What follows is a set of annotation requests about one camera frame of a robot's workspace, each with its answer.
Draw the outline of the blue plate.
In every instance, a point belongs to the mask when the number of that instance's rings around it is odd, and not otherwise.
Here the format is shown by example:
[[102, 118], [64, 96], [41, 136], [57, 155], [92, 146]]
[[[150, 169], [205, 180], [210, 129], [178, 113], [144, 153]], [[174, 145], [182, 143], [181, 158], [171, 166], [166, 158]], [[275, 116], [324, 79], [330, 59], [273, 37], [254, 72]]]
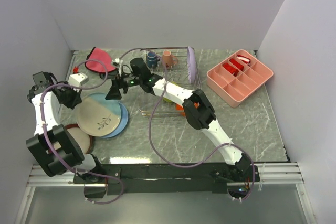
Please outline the blue plate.
[[127, 126], [129, 121], [129, 113], [127, 108], [120, 102], [118, 102], [121, 109], [121, 120], [117, 128], [108, 135], [102, 136], [101, 138], [111, 138], [119, 135]]

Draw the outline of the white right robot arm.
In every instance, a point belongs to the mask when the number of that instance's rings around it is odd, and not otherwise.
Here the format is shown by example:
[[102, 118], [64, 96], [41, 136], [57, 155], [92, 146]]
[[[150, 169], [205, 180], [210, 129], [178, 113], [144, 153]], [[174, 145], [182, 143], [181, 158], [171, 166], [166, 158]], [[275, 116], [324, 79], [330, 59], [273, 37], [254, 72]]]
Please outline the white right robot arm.
[[108, 100], [120, 100], [123, 93], [130, 87], [139, 86], [149, 94], [159, 99], [167, 98], [182, 106], [188, 124], [201, 131], [215, 145], [215, 151], [220, 151], [225, 163], [230, 167], [231, 178], [236, 181], [254, 182], [256, 168], [252, 158], [232, 139], [221, 127], [213, 106], [201, 89], [189, 90], [179, 87], [166, 78], [154, 74], [142, 58], [134, 58], [130, 62], [131, 71], [124, 73], [121, 59], [113, 61], [116, 69], [101, 74], [101, 78], [110, 79], [112, 84], [106, 96]]

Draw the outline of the lavender plate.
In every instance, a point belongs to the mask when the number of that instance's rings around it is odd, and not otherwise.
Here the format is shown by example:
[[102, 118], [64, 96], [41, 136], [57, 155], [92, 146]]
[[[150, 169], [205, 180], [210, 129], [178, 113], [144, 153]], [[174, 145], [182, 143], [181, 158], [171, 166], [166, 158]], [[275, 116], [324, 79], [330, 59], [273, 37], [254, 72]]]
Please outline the lavender plate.
[[190, 84], [195, 82], [196, 78], [196, 57], [194, 48], [188, 46], [187, 47], [187, 71], [188, 71], [188, 81]]

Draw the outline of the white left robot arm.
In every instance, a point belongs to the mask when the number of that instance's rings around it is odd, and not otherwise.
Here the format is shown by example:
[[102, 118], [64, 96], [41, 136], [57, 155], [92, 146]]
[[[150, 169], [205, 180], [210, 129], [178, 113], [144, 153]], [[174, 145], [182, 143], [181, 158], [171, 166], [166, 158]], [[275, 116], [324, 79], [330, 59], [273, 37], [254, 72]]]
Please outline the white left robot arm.
[[27, 99], [35, 108], [36, 128], [26, 145], [37, 163], [49, 177], [70, 170], [86, 181], [101, 182], [105, 176], [101, 163], [81, 150], [59, 120], [59, 106], [74, 109], [82, 102], [81, 90], [68, 82], [58, 82], [50, 72], [34, 74], [33, 81]]

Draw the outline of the wire dish rack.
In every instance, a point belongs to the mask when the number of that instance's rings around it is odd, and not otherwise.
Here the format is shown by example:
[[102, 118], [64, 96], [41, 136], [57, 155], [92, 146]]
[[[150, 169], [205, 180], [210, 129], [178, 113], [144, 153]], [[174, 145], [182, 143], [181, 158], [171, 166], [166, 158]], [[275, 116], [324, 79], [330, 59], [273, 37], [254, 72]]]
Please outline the wire dish rack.
[[[187, 71], [187, 47], [159, 47], [159, 48], [150, 48], [151, 51], [158, 54], [160, 57], [164, 50], [170, 50], [172, 54], [179, 60], [178, 64], [167, 69], [167, 73], [164, 72], [162, 64], [159, 62], [159, 65], [155, 69], [150, 69], [154, 74], [166, 77], [167, 80], [181, 88], [195, 90], [201, 88], [201, 81], [198, 73], [198, 66], [196, 61], [196, 78], [193, 84], [190, 84], [188, 81], [188, 71]], [[145, 93], [143, 90], [139, 92], [139, 110], [142, 115], [150, 116], [154, 106], [158, 101], [157, 97], [149, 93]], [[168, 103], [161, 101], [155, 110], [154, 116], [181, 116], [176, 108], [175, 103]]]

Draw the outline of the orange bowl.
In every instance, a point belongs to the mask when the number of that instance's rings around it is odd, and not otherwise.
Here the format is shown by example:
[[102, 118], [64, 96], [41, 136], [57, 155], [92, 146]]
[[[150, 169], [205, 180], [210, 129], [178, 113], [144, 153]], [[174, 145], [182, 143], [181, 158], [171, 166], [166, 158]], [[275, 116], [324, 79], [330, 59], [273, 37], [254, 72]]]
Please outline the orange bowl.
[[176, 105], [175, 105], [175, 108], [176, 108], [177, 112], [178, 112], [181, 116], [185, 116], [184, 109], [183, 109], [183, 107], [182, 107], [181, 105], [176, 104]]

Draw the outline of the yellow-green bowl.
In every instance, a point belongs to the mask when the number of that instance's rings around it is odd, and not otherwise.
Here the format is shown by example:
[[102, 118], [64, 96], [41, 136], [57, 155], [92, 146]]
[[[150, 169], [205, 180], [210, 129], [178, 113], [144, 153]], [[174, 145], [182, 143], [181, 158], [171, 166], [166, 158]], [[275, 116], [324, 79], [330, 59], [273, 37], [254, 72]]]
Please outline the yellow-green bowl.
[[168, 103], [172, 103], [172, 101], [167, 99], [167, 98], [163, 98], [163, 101], [168, 102]]

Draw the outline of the dark blue mug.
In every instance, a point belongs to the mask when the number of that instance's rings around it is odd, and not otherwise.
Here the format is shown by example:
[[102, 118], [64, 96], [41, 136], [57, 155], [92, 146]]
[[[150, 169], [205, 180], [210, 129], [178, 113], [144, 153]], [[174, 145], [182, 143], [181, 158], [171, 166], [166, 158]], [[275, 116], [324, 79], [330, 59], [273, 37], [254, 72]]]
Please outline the dark blue mug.
[[161, 59], [155, 52], [149, 51], [146, 55], [146, 65], [149, 69], [155, 69], [158, 67]]

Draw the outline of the pink mug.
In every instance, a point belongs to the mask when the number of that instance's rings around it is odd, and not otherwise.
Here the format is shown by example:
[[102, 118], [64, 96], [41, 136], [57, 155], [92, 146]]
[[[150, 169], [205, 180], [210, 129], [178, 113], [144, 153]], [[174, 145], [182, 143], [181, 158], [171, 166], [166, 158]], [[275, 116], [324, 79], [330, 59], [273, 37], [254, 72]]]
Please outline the pink mug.
[[170, 68], [179, 62], [170, 50], [163, 51], [161, 61], [166, 68]]

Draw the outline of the pink compartment tray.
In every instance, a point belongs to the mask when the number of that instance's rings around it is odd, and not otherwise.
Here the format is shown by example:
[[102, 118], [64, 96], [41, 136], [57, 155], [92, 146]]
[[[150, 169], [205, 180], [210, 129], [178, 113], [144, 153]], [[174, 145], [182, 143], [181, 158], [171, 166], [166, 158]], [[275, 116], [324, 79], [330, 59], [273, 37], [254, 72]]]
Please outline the pink compartment tray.
[[[237, 55], [250, 58], [250, 66], [237, 59]], [[239, 73], [237, 76], [233, 76], [222, 67], [224, 63], [228, 63], [235, 67], [230, 62], [232, 58], [244, 66], [243, 71], [238, 69]], [[207, 72], [206, 83], [229, 106], [235, 108], [257, 91], [263, 84], [273, 77], [273, 75], [274, 72], [270, 68], [248, 51], [240, 49], [222, 60], [213, 68], [209, 69]]]

